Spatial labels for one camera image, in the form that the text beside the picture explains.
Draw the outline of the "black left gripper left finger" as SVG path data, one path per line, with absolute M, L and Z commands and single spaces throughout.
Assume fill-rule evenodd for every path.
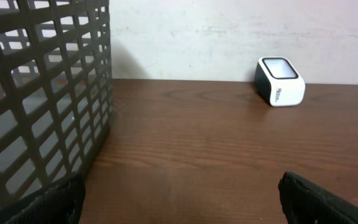
M 0 223 L 77 224 L 85 193 L 83 176 L 75 172 L 3 210 Z

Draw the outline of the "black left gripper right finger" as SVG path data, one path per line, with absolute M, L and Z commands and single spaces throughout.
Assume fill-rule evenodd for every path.
M 358 224 L 358 207 L 304 177 L 286 171 L 278 184 L 289 224 Z

